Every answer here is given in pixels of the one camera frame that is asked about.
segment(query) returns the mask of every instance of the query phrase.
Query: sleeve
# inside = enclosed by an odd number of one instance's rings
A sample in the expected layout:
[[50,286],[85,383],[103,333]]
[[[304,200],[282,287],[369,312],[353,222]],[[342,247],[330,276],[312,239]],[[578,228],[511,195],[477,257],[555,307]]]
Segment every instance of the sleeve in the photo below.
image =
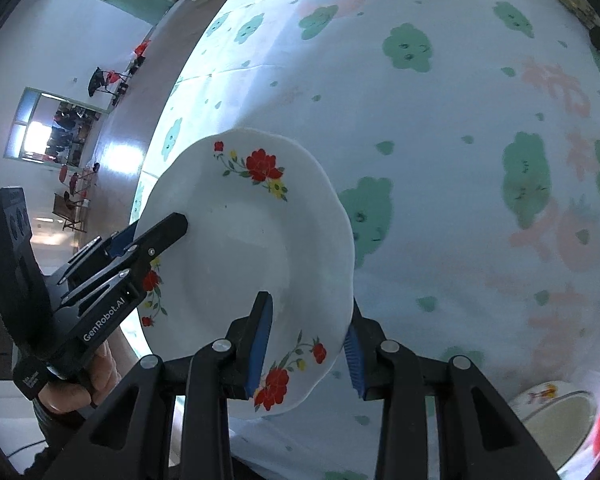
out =
[[33,464],[25,469],[24,480],[40,480],[64,445],[71,439],[84,422],[78,412],[65,415],[53,415],[39,400],[33,400],[33,412],[36,414],[40,431],[45,436],[48,447],[37,453]]

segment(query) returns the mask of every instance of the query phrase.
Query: floral bowl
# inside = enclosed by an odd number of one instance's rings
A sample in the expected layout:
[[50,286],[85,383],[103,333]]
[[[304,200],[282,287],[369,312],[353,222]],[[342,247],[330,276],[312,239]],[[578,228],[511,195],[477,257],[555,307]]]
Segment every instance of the floral bowl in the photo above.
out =
[[299,404],[340,352],[353,309],[349,218],[318,162],[296,142],[246,128],[199,140],[158,179],[138,235],[172,212],[187,234],[152,262],[138,308],[151,350],[194,354],[273,297],[260,386],[229,413],[257,418]]
[[577,452],[596,417],[593,396],[563,381],[529,388],[510,406],[555,470]]

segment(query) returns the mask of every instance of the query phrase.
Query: finger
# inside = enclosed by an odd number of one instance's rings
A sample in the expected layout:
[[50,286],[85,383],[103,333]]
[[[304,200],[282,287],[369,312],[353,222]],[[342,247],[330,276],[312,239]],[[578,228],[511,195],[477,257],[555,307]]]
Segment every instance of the finger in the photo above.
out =
[[93,403],[99,406],[102,401],[107,398],[113,388],[115,388],[120,382],[120,379],[120,374],[117,370],[114,370],[105,387],[93,394]]
[[57,414],[79,410],[91,403],[91,396],[80,384],[47,383],[38,399],[49,411]]
[[[104,348],[104,356],[102,356],[101,348]],[[104,343],[98,350],[100,354],[95,353],[89,364],[91,384],[96,391],[104,389],[112,373],[116,370],[116,362],[113,360],[107,343]]]
[[96,355],[100,357],[106,357],[108,353],[110,353],[109,343],[105,341],[100,346],[96,348]]

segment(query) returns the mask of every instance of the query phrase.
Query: tablecloth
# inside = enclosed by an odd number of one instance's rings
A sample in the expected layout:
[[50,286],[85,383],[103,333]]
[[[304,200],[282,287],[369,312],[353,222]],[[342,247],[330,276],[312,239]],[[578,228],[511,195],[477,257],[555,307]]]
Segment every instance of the tablecloth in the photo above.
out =
[[[179,153],[235,126],[322,164],[356,298],[389,337],[464,352],[506,399],[568,380],[600,405],[600,53],[557,0],[228,0],[166,104],[132,221]],[[296,409],[232,419],[232,452],[267,479],[373,478],[380,421],[340,356]],[[591,467],[587,442],[561,474]]]

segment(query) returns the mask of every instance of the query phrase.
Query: cable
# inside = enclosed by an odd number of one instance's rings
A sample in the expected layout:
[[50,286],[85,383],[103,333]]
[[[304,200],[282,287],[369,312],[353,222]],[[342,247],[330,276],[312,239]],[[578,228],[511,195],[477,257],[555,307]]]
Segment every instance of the cable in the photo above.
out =
[[37,446],[38,444],[42,444],[43,442],[46,442],[44,438],[43,438],[42,440],[39,440],[39,441],[37,441],[37,442],[34,442],[33,444],[27,444],[26,446],[19,447],[18,449],[16,449],[16,451],[14,451],[14,452],[12,452],[12,453],[9,453],[9,454],[7,455],[7,458],[11,458],[11,457],[12,457],[13,455],[15,455],[16,453],[19,453],[19,452],[21,452],[21,451],[24,451],[25,449],[29,449],[30,447],[33,447],[33,446]]

